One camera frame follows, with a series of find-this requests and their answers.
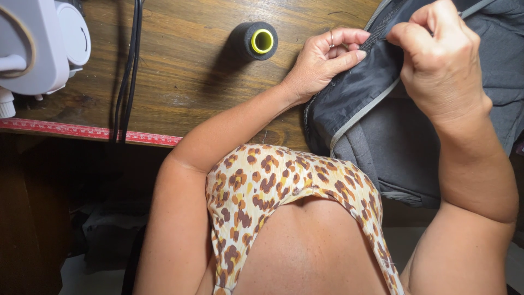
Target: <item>backpack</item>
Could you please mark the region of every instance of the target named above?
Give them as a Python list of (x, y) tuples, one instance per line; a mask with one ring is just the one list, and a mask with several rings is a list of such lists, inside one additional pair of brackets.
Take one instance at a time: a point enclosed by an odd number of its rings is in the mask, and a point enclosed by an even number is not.
[[(367, 57), (340, 73), (304, 109), (306, 142), (318, 155), (357, 165), (381, 195), (412, 207), (438, 208), (439, 138), (400, 81), (403, 51), (386, 40), (433, 0), (383, 0), (367, 23)], [(454, 0), (479, 34), (490, 118), (509, 155), (524, 129), (524, 0)]]

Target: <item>leopard print fabric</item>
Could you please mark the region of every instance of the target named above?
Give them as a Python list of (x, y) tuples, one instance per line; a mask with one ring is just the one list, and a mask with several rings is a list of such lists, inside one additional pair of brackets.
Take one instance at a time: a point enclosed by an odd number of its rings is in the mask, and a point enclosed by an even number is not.
[(367, 175), (350, 162), (245, 144), (208, 174), (208, 210), (216, 257), (214, 295), (231, 295), (249, 250), (280, 205), (306, 196), (338, 201), (358, 221), (391, 294), (404, 294), (382, 234), (382, 203)]

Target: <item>wooden table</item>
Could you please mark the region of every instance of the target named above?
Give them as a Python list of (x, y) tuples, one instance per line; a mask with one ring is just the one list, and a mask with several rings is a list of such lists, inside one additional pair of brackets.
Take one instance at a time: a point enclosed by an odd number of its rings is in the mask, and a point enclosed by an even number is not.
[[(15, 100), (16, 118), (111, 128), (127, 59), (132, 0), (85, 0), (91, 58), (66, 87)], [(130, 131), (184, 136), (211, 116), (279, 83), (304, 41), (339, 26), (362, 28), (379, 0), (147, 0)], [(224, 47), (243, 22), (265, 21), (278, 33), (273, 57), (241, 65)], [(307, 150), (303, 107), (252, 141)]]

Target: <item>arrow symbol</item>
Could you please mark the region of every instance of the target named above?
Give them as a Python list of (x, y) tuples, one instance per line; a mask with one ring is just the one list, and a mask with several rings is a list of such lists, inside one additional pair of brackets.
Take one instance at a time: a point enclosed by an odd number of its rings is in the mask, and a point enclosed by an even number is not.
[(88, 38), (87, 38), (87, 36), (85, 35), (84, 28), (80, 27), (80, 29), (82, 30), (82, 33), (84, 33), (84, 38), (85, 38), (85, 52), (87, 52), (87, 51), (88, 51)]

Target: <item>white sewing machine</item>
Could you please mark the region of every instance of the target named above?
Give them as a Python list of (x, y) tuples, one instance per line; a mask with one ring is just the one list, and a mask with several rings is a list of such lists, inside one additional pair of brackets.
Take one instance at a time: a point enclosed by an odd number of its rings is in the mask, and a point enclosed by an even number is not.
[(15, 115), (12, 92), (41, 100), (90, 54), (88, 27), (67, 0), (0, 0), (0, 119)]

